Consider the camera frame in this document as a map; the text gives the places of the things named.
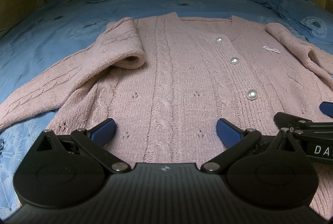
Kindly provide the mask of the blue dandelion pillow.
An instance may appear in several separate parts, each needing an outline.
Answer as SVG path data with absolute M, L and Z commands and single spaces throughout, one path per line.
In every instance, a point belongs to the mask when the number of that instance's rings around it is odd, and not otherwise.
M 251 0 L 277 13 L 299 34 L 332 53 L 332 14 L 310 0 Z

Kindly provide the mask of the blue dandelion bed sheet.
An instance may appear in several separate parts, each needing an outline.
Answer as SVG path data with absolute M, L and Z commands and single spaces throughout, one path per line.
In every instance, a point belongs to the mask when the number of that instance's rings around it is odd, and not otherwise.
M 181 18 L 229 19 L 284 24 L 271 10 L 249 0 L 51 0 L 1 39 L 1 104 L 56 62 L 87 48 L 107 25 L 175 12 Z M 19 208 L 14 174 L 56 111 L 45 111 L 1 129 L 1 219 Z

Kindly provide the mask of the pink knit cardigan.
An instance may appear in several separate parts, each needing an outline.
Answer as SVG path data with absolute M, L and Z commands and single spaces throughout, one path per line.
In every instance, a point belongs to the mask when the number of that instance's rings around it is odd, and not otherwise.
M 96 41 L 16 89 L 1 129 L 55 110 L 48 127 L 69 134 L 109 117 L 106 150 L 130 165 L 203 164 L 225 150 L 216 123 L 267 135 L 282 111 L 329 121 L 332 55 L 279 23 L 181 18 L 175 12 L 112 22 Z

